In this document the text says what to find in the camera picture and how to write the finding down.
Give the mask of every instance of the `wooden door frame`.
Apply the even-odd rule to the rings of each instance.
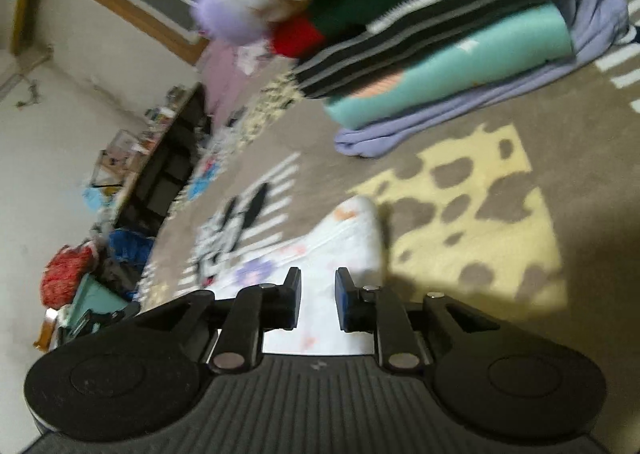
[[[119,15],[136,28],[145,32],[171,50],[176,56],[191,65],[196,64],[200,55],[209,44],[204,38],[199,38],[196,43],[191,43],[163,22],[157,20],[148,12],[135,6],[127,0],[94,0],[107,7],[111,12]]]

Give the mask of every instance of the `metal pin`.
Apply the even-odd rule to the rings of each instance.
[[[389,364],[398,370],[412,370],[420,364],[420,358],[413,353],[395,353],[389,357]]]
[[[244,357],[239,353],[221,353],[216,355],[213,359],[213,364],[218,369],[234,370],[242,367],[244,364]]]

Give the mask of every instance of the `stack of folded clothes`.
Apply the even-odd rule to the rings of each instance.
[[[214,35],[232,33],[245,41],[259,27],[255,33],[267,32],[275,53],[296,59],[300,90],[324,99],[326,112],[343,127],[336,137],[338,151],[362,156],[388,150],[357,150],[359,135],[376,124],[404,120],[530,70],[563,70],[532,82],[539,87],[545,78],[550,82],[589,62],[578,54],[585,30],[578,18],[598,21],[590,25],[598,44],[590,46],[589,60],[628,27],[626,8],[620,6],[624,0],[296,0],[295,8],[288,8],[288,0],[260,0],[267,3],[253,4],[233,23],[220,22],[220,12],[211,8],[215,2],[207,1],[196,12],[201,24],[212,13]],[[267,11],[279,12],[277,22],[256,14]],[[606,35],[596,38],[602,31]],[[468,109],[439,106],[437,114],[430,112],[430,125],[486,104],[490,101],[467,102]]]

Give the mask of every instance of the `pink fabric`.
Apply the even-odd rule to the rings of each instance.
[[[206,92],[206,112],[211,117],[213,129],[226,124],[244,85],[273,57],[266,45],[267,42],[262,41],[239,48],[213,40],[207,46],[201,60],[202,83]]]
[[[224,41],[211,41],[202,57],[202,83],[206,91],[206,112],[214,129],[224,126],[238,94],[249,79],[236,66],[238,48]]]

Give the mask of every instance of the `black mechanical arm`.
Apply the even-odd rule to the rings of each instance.
[[[442,293],[403,304],[335,275],[345,333],[375,354],[262,352],[293,329],[301,272],[216,301],[196,291],[36,362],[28,454],[604,453],[606,396],[588,358]]]

